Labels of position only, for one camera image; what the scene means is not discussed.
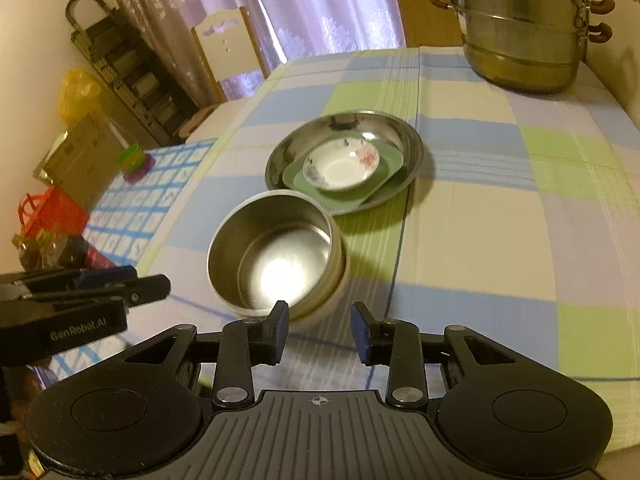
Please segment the table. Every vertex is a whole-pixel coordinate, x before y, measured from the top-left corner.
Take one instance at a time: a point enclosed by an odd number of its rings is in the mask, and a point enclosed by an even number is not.
[[[278,67],[218,139],[149,243],[141,272],[171,296],[130,313],[124,339],[235,317],[210,288],[206,253],[226,214],[265,189],[271,150],[323,114],[381,110],[427,153],[410,188],[338,218],[352,257],[344,309],[290,333],[256,389],[385,389],[356,355],[348,305],[441,333],[465,324],[592,388],[614,415],[609,450],[640,442],[640,134],[585,66],[558,96],[480,79],[459,48],[351,52]],[[211,367],[201,378],[210,380]],[[428,369],[430,396],[442,394]]]

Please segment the purple curtain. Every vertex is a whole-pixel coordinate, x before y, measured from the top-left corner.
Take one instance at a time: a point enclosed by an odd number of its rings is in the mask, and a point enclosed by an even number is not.
[[[245,6],[267,65],[368,48],[404,45],[396,0],[117,0],[191,97],[214,102],[191,27],[207,14]],[[260,72],[221,82],[229,99],[251,95]]]

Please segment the green square tray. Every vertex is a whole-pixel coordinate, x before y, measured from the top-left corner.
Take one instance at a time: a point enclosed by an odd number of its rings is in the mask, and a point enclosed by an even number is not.
[[[349,135],[341,132],[327,137],[324,142],[340,139],[341,137],[361,138],[362,136]],[[316,202],[323,205],[329,213],[356,209],[387,180],[394,176],[404,164],[404,157],[398,150],[380,140],[372,140],[371,142],[380,153],[380,164],[369,180],[354,189],[347,191],[322,191],[309,184],[304,175],[302,175],[302,166],[305,163],[308,153],[300,156],[285,168],[282,174],[282,181],[289,189],[302,192],[316,200]]]

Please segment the metal rivet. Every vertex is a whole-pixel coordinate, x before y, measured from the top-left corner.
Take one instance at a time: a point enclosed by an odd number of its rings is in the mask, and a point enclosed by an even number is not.
[[[228,386],[226,388],[221,388],[216,393],[216,397],[222,402],[241,402],[245,400],[249,394],[247,390],[244,388],[240,388],[238,386]]]
[[[396,388],[391,393],[391,396],[398,402],[418,402],[424,396],[418,388],[412,386],[403,386],[402,388]]]

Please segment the yellow plastic bag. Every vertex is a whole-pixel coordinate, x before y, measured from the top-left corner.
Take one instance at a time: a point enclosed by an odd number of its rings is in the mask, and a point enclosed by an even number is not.
[[[62,80],[58,115],[73,128],[90,112],[105,113],[102,85],[81,68],[69,70]]]

